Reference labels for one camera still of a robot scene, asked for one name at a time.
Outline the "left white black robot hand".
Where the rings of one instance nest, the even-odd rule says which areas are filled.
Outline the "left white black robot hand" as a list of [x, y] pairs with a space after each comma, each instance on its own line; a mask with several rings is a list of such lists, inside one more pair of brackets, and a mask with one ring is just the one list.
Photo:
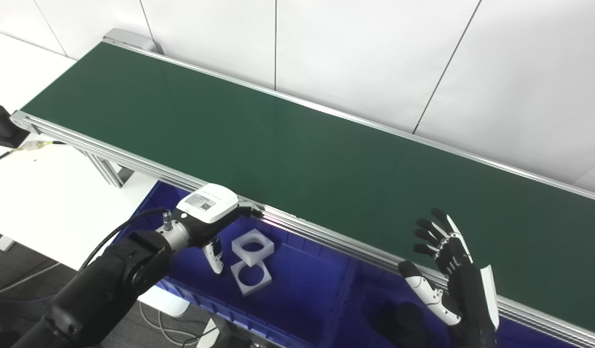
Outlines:
[[261, 216], [261, 209], [238, 198], [221, 185], [208, 183], [180, 200], [172, 221], [185, 235], [186, 247], [202, 249], [215, 275], [224, 270], [222, 243], [218, 234], [241, 216]]

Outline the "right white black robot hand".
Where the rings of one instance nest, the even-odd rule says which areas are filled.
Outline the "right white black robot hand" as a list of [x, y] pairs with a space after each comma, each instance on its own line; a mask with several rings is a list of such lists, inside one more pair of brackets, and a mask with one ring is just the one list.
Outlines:
[[457, 348], [494, 348], [500, 317], [492, 267], [478, 267], [451, 215], [434, 207], [434, 220], [418, 218], [413, 251], [431, 257], [446, 278], [439, 289], [409, 260], [398, 264], [415, 295], [448, 328]]

